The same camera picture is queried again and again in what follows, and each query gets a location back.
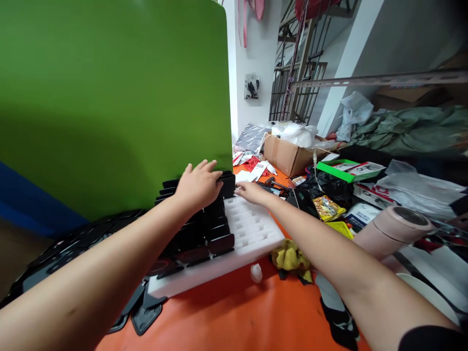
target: yellow cloth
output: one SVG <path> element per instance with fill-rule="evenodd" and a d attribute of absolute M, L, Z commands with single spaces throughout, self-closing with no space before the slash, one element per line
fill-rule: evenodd
<path fill-rule="evenodd" d="M 279 248 L 272 251 L 272 261 L 276 268 L 289 271 L 293 275 L 299 275 L 312 283 L 312 275 L 309 270 L 311 263 L 291 239 L 285 239 Z"/>

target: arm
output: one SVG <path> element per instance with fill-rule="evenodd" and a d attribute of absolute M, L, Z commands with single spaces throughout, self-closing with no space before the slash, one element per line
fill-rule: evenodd
<path fill-rule="evenodd" d="M 266 207 L 309 261 L 333 284 L 373 350 L 396 350 L 403 335 L 423 325 L 458 330 L 425 298 L 374 257 L 320 220 L 254 183 L 236 194 Z"/>
<path fill-rule="evenodd" d="M 175 195 L 0 311 L 4 350 L 93 350 L 176 232 L 212 203 L 216 161 L 189 164 Z"/>

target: black sleeve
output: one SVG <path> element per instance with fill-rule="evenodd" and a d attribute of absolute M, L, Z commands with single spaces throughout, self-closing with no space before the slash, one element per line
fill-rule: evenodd
<path fill-rule="evenodd" d="M 399 351 L 467 350 L 468 338 L 455 330 L 436 326 L 411 329 L 401 339 Z"/>

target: person's left hand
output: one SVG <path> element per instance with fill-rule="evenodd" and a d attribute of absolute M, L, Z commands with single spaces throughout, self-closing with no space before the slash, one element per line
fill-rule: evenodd
<path fill-rule="evenodd" d="M 215 166 L 216 160 L 203 160 L 195 168 L 189 163 L 180 178 L 175 195 L 183 196 L 196 211 L 210 205 L 216 200 L 223 186 L 223 182 L 216 182 L 223 172 L 212 172 Z"/>

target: hand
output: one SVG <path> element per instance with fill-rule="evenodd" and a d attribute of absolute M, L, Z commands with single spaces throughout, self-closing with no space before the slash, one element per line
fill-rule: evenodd
<path fill-rule="evenodd" d="M 223 172 L 212 172 L 215 166 L 216 160 L 203 160 L 195 168 L 189 163 L 177 185 L 175 196 L 183 196 L 196 212 L 207 207 L 216 200 L 223 186 L 223 182 L 217 182 Z"/>
<path fill-rule="evenodd" d="M 260 185 L 251 182 L 239 182 L 236 184 L 238 189 L 234 191 L 234 194 L 239 195 L 246 199 L 248 202 L 267 206 L 268 201 L 271 201 L 272 197 L 277 196 L 262 189 Z"/>

